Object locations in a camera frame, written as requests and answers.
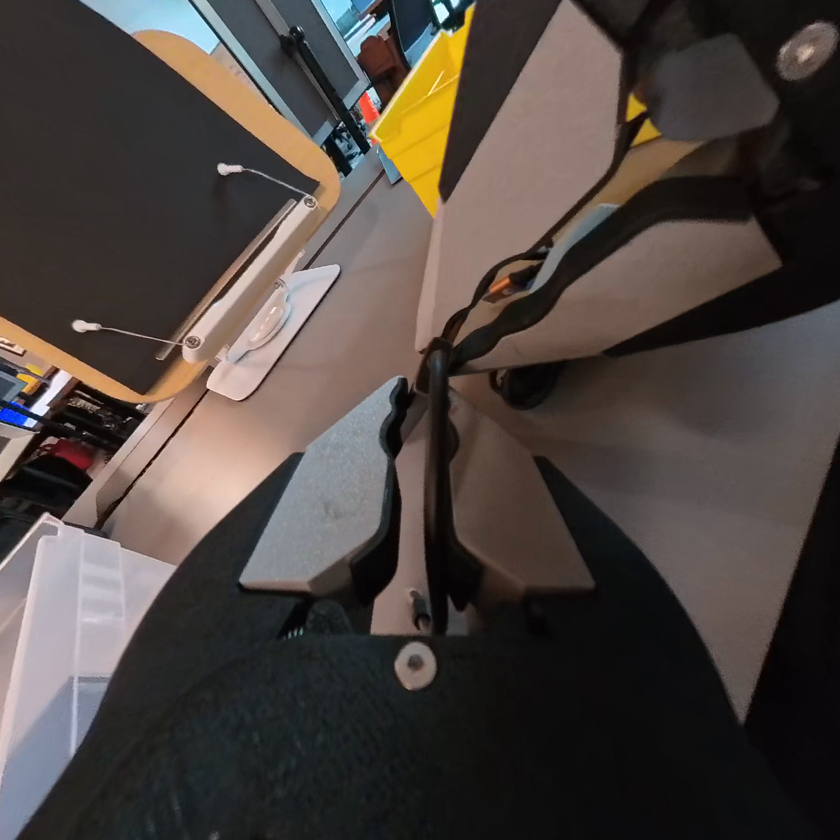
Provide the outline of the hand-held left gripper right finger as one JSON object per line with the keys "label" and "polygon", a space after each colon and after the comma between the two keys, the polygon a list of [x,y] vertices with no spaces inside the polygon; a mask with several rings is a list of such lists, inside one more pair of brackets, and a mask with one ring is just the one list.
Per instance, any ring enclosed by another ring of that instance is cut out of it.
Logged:
{"label": "hand-held left gripper right finger", "polygon": [[456,547],[477,564],[477,610],[534,596],[581,595],[595,582],[526,446],[449,394],[457,448],[449,462]]}

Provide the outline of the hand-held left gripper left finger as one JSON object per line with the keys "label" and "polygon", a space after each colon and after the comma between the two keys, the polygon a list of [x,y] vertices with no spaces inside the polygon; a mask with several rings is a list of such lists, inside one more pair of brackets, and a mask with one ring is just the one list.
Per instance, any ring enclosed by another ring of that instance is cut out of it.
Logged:
{"label": "hand-held left gripper left finger", "polygon": [[409,392],[393,377],[317,437],[239,577],[250,592],[373,601],[396,572],[396,456]]}

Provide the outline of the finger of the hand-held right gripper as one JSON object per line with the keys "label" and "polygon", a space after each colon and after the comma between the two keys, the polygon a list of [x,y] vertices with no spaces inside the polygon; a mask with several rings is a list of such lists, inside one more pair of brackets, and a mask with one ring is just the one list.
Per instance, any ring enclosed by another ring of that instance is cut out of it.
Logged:
{"label": "finger of the hand-held right gripper", "polygon": [[733,175],[651,183],[470,332],[453,373],[584,358],[781,267]]}
{"label": "finger of the hand-held right gripper", "polygon": [[582,2],[478,2],[416,316],[424,349],[490,268],[546,235],[610,168],[624,54]]}

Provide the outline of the yellow plastic bin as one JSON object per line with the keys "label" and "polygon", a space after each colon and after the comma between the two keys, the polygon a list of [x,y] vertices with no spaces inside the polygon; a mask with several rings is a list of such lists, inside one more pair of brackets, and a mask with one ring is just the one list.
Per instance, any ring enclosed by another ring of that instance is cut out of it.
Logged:
{"label": "yellow plastic bin", "polygon": [[[441,34],[433,39],[374,126],[374,136],[383,151],[434,216],[469,25],[477,3],[469,8],[461,28],[452,35]],[[604,2],[582,3],[606,28]],[[624,54],[619,105],[619,116],[623,121],[619,124],[614,158],[607,173],[562,218],[572,217],[591,201],[613,177],[632,145],[634,124],[627,119],[627,106],[631,97],[634,53],[637,52],[634,41],[644,35],[646,22],[646,16],[637,22],[631,40],[626,43],[612,35]]]}

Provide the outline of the black metal bar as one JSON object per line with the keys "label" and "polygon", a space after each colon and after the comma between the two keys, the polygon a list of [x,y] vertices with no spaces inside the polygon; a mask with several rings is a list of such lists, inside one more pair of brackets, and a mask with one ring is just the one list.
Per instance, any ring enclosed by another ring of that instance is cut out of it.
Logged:
{"label": "black metal bar", "polygon": [[313,86],[318,89],[322,98],[327,102],[338,124],[346,129],[359,151],[363,154],[370,152],[371,143],[364,131],[360,129],[351,110],[344,104],[342,97],[332,84],[328,74],[322,68],[307,41],[303,29],[299,26],[294,26],[279,37],[284,51],[289,56],[293,56],[297,63],[304,69]]}

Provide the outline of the red bag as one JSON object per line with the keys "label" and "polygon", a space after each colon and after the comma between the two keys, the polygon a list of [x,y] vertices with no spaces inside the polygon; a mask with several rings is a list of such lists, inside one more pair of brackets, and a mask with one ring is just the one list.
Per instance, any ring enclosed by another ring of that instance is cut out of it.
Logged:
{"label": "red bag", "polygon": [[98,454],[91,444],[70,438],[50,440],[40,448],[42,455],[54,456],[81,471],[89,471]]}

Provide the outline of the grey partition panel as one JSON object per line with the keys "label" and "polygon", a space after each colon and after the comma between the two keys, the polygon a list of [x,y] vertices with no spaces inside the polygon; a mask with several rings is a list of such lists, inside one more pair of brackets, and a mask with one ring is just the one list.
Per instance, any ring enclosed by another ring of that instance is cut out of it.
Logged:
{"label": "grey partition panel", "polygon": [[319,1],[191,1],[268,103],[315,144],[327,142],[338,124],[304,69],[289,56],[280,35],[303,29],[344,104],[352,110],[369,87],[347,39]]}

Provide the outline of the clear plastic storage bin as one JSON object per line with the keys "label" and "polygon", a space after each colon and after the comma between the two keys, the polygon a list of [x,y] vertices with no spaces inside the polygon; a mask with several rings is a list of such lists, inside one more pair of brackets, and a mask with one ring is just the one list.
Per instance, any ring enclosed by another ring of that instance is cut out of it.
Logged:
{"label": "clear plastic storage bin", "polygon": [[20,834],[74,758],[174,571],[49,514],[3,522],[1,838]]}

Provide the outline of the black faced wooden board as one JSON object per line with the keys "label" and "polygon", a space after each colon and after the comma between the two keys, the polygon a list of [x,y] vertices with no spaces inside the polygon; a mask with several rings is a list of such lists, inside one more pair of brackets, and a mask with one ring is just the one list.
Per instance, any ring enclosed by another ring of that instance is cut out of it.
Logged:
{"label": "black faced wooden board", "polygon": [[167,400],[206,366],[180,338],[231,266],[287,201],[323,220],[339,174],[194,44],[82,2],[2,2],[1,59],[2,336],[120,400]]}

